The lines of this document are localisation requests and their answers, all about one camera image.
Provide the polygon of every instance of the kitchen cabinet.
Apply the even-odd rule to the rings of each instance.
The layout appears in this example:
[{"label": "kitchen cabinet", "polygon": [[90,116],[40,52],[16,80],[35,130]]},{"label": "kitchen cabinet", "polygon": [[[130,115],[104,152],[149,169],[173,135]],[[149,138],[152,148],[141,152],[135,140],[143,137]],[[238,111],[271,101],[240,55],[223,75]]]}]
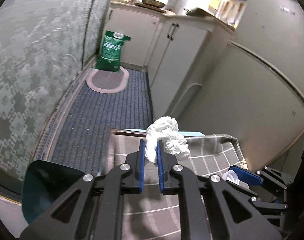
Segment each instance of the kitchen cabinet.
[{"label": "kitchen cabinet", "polygon": [[172,29],[174,28],[172,21],[167,21],[160,32],[158,41],[156,43],[156,46],[154,48],[150,63],[148,65],[148,75],[149,75],[149,82],[150,85],[152,85],[154,81],[154,77],[157,73],[157,70],[159,69],[159,65],[161,64],[161,61],[163,59],[163,56],[165,54],[165,51],[170,43],[170,39],[168,38],[168,35],[171,34]]},{"label": "kitchen cabinet", "polygon": [[162,49],[156,50],[156,55],[153,55],[154,59],[152,57],[148,67],[149,73],[152,69],[155,72],[155,66],[158,64],[158,60],[160,61],[151,84],[155,119],[166,113],[206,34],[207,30],[203,25],[200,24],[200,27],[192,26],[179,19],[178,21],[168,21],[164,25],[164,30],[161,32],[156,46],[156,49],[159,49],[159,45],[162,49],[166,47],[164,55],[162,55]]},{"label": "kitchen cabinet", "polygon": [[144,66],[159,20],[158,17],[144,13],[109,9],[104,32],[108,30],[131,37],[131,40],[122,46],[121,62]]},{"label": "kitchen cabinet", "polygon": [[304,130],[304,106],[267,65],[228,45],[178,124],[184,131],[238,138],[248,168],[256,171]]}]

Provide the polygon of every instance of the blue striped carpet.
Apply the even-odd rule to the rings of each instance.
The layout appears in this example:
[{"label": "blue striped carpet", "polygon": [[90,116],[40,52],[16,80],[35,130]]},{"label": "blue striped carpet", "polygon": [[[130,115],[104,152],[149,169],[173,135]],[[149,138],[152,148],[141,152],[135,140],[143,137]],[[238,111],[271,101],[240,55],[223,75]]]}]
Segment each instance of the blue striped carpet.
[{"label": "blue striped carpet", "polygon": [[115,94],[83,85],[59,135],[52,162],[96,174],[106,157],[110,128],[146,129],[153,123],[146,73],[127,69],[128,84]]}]

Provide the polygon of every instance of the white tissue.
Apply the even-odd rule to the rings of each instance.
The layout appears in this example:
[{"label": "white tissue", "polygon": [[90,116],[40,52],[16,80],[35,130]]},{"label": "white tissue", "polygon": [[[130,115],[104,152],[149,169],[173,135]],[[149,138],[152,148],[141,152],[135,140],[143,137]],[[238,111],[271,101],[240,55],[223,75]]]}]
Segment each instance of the white tissue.
[{"label": "white tissue", "polygon": [[174,118],[163,116],[146,130],[145,158],[156,163],[156,147],[158,140],[163,141],[167,153],[175,155],[178,161],[186,160],[191,154],[187,140],[179,133],[178,123]]}]

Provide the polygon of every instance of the patterned wall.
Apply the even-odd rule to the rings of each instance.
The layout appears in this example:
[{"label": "patterned wall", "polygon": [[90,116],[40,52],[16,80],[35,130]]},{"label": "patterned wall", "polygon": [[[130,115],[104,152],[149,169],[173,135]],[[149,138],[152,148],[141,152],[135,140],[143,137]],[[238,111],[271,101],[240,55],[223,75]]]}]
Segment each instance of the patterned wall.
[{"label": "patterned wall", "polygon": [[[0,168],[19,180],[49,116],[81,70],[91,2],[5,0],[0,8]],[[87,56],[106,3],[95,0]]]}]

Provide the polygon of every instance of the gray checkered fabric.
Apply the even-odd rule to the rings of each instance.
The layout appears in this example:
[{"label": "gray checkered fabric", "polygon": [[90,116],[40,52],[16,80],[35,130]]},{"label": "gray checkered fabric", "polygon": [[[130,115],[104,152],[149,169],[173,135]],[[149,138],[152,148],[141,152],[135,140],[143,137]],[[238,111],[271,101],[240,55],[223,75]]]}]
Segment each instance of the gray checkered fabric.
[{"label": "gray checkered fabric", "polygon": [[[112,135],[114,146],[109,161],[114,166],[125,162],[126,155],[139,149],[140,137]],[[179,161],[195,174],[222,176],[231,165],[241,167],[244,157],[236,138],[229,135],[209,135],[187,138],[191,156]],[[160,194],[157,167],[145,166],[142,195],[126,195],[123,213],[122,240],[180,239],[180,212],[177,195]]]}]

